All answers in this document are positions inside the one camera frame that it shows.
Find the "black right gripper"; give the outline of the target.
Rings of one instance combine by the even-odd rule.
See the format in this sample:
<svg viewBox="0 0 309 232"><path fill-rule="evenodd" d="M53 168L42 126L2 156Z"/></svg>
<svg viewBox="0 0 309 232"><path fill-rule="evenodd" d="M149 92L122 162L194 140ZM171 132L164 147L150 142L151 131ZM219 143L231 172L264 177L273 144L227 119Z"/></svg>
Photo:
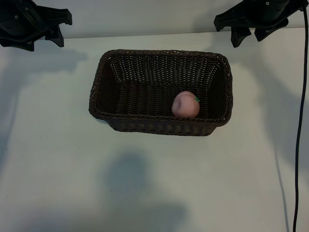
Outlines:
<svg viewBox="0 0 309 232"><path fill-rule="evenodd" d="M270 27L255 29L254 34L258 42L273 32L286 27L288 17L306 7L304 0L244 0L241 18L242 27L231 27L231 43L234 48L251 35L248 27Z"/></svg>

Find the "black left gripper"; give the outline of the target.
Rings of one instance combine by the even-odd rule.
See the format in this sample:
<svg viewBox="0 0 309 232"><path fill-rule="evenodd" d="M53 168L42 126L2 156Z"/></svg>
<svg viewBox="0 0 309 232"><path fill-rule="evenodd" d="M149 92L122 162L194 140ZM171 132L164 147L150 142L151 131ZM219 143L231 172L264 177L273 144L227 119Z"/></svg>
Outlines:
<svg viewBox="0 0 309 232"><path fill-rule="evenodd" d="M2 0L0 2L0 44L34 51L34 38L48 30L39 7L31 0ZM50 28L45 40L64 47L59 25Z"/></svg>

